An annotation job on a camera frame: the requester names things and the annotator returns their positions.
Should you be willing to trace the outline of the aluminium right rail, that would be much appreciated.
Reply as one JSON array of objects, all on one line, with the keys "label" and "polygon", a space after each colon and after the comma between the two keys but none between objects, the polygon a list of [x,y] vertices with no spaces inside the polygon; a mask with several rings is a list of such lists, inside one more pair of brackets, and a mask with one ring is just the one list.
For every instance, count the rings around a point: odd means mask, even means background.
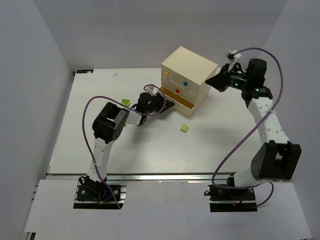
[{"label": "aluminium right rail", "polygon": [[250,66],[246,72],[246,82],[241,96],[252,114],[258,130],[261,148],[251,162],[252,175],[258,179],[265,178],[265,171],[272,167],[276,158],[278,144],[287,142],[282,136],[281,126],[273,111],[273,95],[265,86],[266,67]]}]

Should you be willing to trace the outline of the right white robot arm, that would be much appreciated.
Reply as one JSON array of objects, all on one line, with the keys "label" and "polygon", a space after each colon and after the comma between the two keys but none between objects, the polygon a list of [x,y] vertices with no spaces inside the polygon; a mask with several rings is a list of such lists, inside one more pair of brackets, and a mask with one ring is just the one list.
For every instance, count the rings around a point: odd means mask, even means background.
[{"label": "right white robot arm", "polygon": [[254,118],[261,147],[251,160],[250,166],[235,172],[227,179],[226,189],[246,190],[263,183],[289,181],[292,179],[302,149],[285,134],[275,111],[276,101],[265,83],[267,62],[253,58],[246,71],[239,63],[227,63],[207,85],[219,92],[227,88],[241,91],[247,109]]}]

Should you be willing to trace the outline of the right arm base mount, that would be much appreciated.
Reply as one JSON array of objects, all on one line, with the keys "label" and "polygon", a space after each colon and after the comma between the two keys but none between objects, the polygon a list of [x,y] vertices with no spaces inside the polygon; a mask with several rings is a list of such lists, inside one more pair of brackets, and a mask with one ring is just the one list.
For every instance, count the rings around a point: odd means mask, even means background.
[{"label": "right arm base mount", "polygon": [[257,212],[256,196],[252,189],[236,190],[218,188],[213,184],[203,193],[209,197],[211,213]]}]

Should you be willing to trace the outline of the lime printed lego brick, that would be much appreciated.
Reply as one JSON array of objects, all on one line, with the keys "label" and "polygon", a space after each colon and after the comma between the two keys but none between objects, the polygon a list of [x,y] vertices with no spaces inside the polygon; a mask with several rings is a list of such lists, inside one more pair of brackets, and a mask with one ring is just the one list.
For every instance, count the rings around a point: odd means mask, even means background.
[{"label": "lime printed lego brick", "polygon": [[131,100],[130,99],[122,99],[121,104],[129,107],[131,104]]}]

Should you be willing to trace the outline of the cream drawer cabinet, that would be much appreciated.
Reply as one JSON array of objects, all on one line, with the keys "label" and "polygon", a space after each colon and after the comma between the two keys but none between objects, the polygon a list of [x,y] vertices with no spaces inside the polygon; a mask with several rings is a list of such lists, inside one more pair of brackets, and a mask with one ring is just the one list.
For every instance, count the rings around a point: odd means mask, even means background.
[{"label": "cream drawer cabinet", "polygon": [[205,81],[215,75],[218,64],[183,46],[161,63],[161,77],[162,64],[170,65],[175,73],[201,84],[202,92],[194,105],[196,109],[210,92],[210,86]]}]

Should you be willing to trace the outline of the red knob drawer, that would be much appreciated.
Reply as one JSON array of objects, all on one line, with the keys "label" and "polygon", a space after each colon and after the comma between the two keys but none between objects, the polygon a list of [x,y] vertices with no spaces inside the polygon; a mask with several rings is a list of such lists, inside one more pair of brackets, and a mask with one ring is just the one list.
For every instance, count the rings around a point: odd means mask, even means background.
[{"label": "red knob drawer", "polygon": [[161,86],[167,88],[168,90],[172,91],[173,93],[177,94],[178,96],[184,98],[185,100],[189,101],[192,104],[196,104],[196,101],[198,100],[198,98],[200,97],[200,93],[198,94],[194,94],[188,90],[186,90],[184,87],[182,87],[181,85],[165,78],[165,77],[161,77]]},{"label": "red knob drawer", "polygon": [[165,95],[165,99],[174,103],[173,108],[179,112],[180,114],[184,115],[185,117],[191,117],[195,110],[195,105],[186,99],[182,98],[181,96],[173,93],[169,89],[161,86],[160,87],[162,93]]}]

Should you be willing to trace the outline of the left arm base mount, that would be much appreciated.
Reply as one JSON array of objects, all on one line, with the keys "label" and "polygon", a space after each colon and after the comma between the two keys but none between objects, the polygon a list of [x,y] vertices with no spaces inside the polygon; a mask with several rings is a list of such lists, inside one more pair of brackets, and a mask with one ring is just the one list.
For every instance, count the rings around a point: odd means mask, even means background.
[{"label": "left arm base mount", "polygon": [[93,181],[89,176],[78,179],[73,208],[82,210],[120,210],[126,199],[125,185]]}]

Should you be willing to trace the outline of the yellow knob drawer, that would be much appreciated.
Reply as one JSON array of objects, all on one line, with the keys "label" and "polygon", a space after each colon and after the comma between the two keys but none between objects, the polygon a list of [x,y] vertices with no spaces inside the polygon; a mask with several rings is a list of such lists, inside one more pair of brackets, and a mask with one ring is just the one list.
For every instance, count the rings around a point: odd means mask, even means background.
[{"label": "yellow knob drawer", "polygon": [[163,63],[161,65],[161,75],[166,79],[173,81],[175,76],[175,71],[170,65]]}]

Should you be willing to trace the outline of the left blue label sticker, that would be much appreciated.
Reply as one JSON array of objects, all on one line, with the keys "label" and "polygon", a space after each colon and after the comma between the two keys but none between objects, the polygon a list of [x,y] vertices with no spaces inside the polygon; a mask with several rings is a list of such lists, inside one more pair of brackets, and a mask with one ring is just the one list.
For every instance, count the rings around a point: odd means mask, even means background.
[{"label": "left blue label sticker", "polygon": [[76,74],[91,74],[93,71],[93,69],[78,69]]}]

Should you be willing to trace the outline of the aluminium rail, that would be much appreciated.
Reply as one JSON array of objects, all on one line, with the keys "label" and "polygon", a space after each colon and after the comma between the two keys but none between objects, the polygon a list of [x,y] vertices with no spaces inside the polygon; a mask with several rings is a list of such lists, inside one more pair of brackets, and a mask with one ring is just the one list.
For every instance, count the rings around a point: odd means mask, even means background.
[{"label": "aluminium rail", "polygon": [[[47,174],[46,180],[77,180],[83,174]],[[212,174],[109,174],[108,181],[209,181]]]},{"label": "aluminium rail", "polygon": [[265,178],[265,171],[272,167],[276,158],[278,144],[287,142],[282,136],[281,126],[273,111],[273,95],[265,86],[266,67],[250,66],[246,72],[246,82],[241,96],[252,114],[258,130],[261,148],[251,162],[252,175],[258,179]]}]

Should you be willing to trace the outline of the pale lime square lego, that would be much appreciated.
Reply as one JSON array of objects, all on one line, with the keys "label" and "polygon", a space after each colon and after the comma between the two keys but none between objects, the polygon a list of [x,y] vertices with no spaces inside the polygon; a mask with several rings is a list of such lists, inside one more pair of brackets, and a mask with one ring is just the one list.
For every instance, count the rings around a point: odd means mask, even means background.
[{"label": "pale lime square lego", "polygon": [[183,124],[180,128],[180,130],[183,132],[183,133],[186,133],[188,130],[189,130],[189,126],[186,125],[186,124]]}]

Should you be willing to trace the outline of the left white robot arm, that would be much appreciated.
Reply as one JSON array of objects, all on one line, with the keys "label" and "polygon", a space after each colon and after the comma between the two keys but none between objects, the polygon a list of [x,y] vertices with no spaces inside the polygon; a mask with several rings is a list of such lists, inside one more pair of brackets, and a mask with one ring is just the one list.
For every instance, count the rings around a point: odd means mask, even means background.
[{"label": "left white robot arm", "polygon": [[132,108],[107,102],[92,124],[94,149],[90,150],[92,164],[87,178],[98,183],[107,179],[111,148],[126,124],[141,127],[148,117],[161,114],[174,106],[172,101],[160,93],[148,92],[141,93]]}]

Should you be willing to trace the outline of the blue knob drawer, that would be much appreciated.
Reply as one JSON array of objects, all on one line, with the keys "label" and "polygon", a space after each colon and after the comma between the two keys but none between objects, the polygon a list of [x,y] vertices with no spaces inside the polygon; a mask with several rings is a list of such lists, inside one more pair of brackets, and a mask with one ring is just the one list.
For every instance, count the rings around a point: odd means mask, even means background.
[{"label": "blue knob drawer", "polygon": [[184,87],[187,91],[192,92],[195,95],[198,95],[202,90],[202,84],[197,83],[181,74],[176,72],[173,73],[173,82]]}]

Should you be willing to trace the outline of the aluminium front rail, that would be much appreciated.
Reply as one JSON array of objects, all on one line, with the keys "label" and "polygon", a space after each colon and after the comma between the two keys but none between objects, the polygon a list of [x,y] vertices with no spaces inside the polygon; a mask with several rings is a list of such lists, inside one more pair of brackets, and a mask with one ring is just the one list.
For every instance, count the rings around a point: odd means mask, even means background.
[{"label": "aluminium front rail", "polygon": [[[47,174],[46,180],[77,180],[83,174]],[[209,181],[212,174],[109,174],[108,181]]]}]

